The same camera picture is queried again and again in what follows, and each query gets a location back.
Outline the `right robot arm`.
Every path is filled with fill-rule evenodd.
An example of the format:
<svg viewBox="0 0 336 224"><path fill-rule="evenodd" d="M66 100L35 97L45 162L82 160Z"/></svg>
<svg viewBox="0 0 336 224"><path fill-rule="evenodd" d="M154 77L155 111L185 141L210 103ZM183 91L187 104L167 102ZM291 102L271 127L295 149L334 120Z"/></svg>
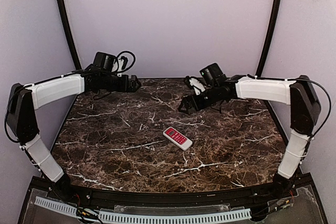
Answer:
<svg viewBox="0 0 336 224"><path fill-rule="evenodd" d="M191 114L217 102L232 99L274 101L290 106L290 138L272 180L271 193L280 198L293 186L296 171L318 133L314 127L321 112L321 104L314 89L316 82L305 75L290 79L249 74L227 77L217 63L203 68L200 74L203 82L196 77L184 78L184 83L194 90L194 94L182 98L179 112Z"/></svg>

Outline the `white red remote control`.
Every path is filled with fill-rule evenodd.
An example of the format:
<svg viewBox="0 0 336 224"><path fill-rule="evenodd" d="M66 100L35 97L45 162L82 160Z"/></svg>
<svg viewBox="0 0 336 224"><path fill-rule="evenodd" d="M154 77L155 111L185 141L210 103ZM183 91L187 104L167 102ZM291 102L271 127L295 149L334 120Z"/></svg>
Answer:
<svg viewBox="0 0 336 224"><path fill-rule="evenodd" d="M193 142L173 127L168 127L163 131L163 135L183 151L188 150Z"/></svg>

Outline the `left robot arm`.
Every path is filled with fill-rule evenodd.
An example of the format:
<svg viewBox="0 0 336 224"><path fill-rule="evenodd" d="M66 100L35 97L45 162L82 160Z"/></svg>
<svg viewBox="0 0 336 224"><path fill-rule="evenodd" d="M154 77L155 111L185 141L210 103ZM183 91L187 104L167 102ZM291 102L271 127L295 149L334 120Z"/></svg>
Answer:
<svg viewBox="0 0 336 224"><path fill-rule="evenodd" d="M122 51L116 56L97 52L93 63L85 69L36 83L16 83L12 86L5 112L4 130L12 131L14 137L9 140L18 143L51 182L67 185L69 177L41 139L36 110L54 101L85 92L136 92L141 83L137 76L126 74L133 66L128 64L127 55L135 57L130 51Z"/></svg>

